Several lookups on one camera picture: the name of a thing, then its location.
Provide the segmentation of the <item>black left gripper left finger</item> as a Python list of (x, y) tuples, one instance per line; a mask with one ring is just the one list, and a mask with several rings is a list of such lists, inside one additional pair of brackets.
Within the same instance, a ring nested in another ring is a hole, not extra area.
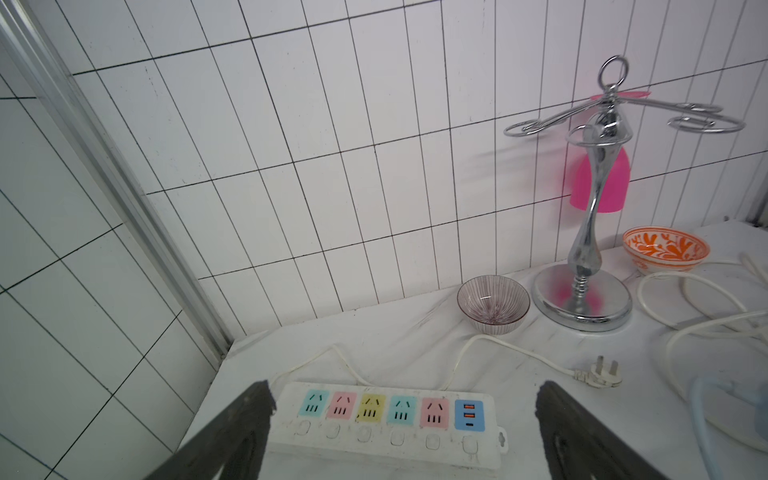
[(276, 402), (257, 381), (185, 443), (150, 479), (256, 479)]

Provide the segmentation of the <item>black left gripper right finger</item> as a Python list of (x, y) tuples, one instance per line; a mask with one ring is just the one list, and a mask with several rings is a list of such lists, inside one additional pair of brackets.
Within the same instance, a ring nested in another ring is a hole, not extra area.
[(535, 415), (553, 479), (665, 477), (553, 381), (539, 389)]

